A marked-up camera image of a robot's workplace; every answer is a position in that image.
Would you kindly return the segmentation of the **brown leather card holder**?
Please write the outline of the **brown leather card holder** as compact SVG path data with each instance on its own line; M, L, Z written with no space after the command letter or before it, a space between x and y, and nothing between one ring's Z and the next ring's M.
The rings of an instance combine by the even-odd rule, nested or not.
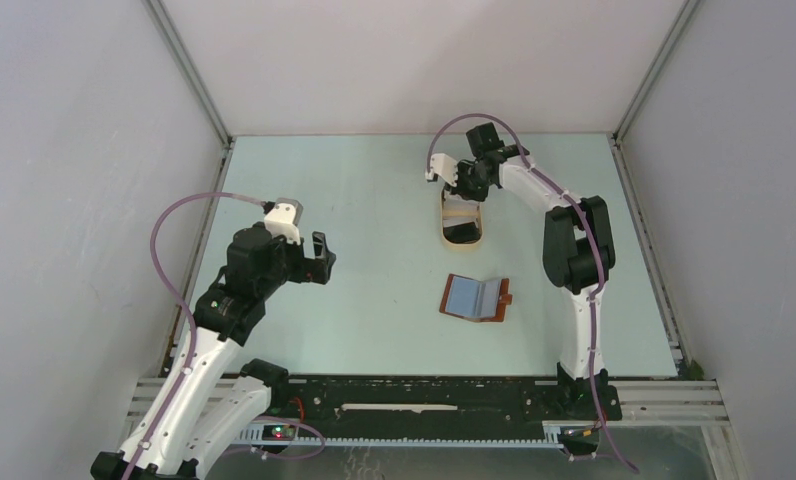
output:
M508 278L480 281L450 274L439 312L474 323L502 323L513 301L509 287Z

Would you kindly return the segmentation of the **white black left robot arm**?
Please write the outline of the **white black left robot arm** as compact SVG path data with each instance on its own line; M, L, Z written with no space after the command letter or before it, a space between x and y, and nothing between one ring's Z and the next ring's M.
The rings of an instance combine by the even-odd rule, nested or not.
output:
M304 254L292 223L258 222L234 234L227 260L198 299L188 345L174 363L140 425L116 452L101 452L95 479L203 479L234 437L262 413L290 403L288 372L270 362L246 363L232 389L204 410L225 370L265 316L267 300L288 282L326 284L336 261L322 232Z

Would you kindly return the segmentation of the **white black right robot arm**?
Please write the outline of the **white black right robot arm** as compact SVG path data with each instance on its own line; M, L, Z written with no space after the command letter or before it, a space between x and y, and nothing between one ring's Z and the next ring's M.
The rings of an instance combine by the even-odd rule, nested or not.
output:
M606 201L579 197L543 171L511 127L484 114L470 129L472 156L456 160L430 148L425 165L429 182L442 181L442 202L459 200L478 208L492 187L514 194L543 215L542 266L549 282L564 295L574 328L559 361L555 392L559 411L580 418L590 411L606 384L601 352L603 295L616 263Z

